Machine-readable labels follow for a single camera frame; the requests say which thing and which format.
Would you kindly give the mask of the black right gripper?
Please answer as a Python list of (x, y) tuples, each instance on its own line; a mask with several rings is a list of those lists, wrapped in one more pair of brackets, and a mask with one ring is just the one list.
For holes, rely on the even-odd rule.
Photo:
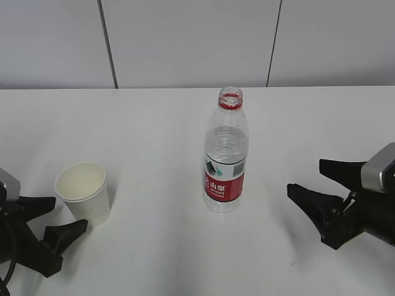
[(319, 160), (321, 175), (349, 189), (347, 199), (287, 184), (287, 196), (313, 222), (321, 242), (334, 250), (366, 232), (394, 245), (394, 196), (363, 189), (361, 169), (365, 162)]

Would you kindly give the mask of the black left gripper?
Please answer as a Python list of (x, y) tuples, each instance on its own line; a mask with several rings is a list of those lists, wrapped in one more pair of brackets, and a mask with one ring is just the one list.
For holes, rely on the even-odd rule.
[(61, 226), (47, 226), (43, 240), (38, 240), (27, 222), (54, 210), (55, 197), (22, 197), (5, 203), (1, 210), (1, 256), (32, 269), (45, 277), (61, 270), (61, 255), (82, 236), (88, 220), (81, 219)]

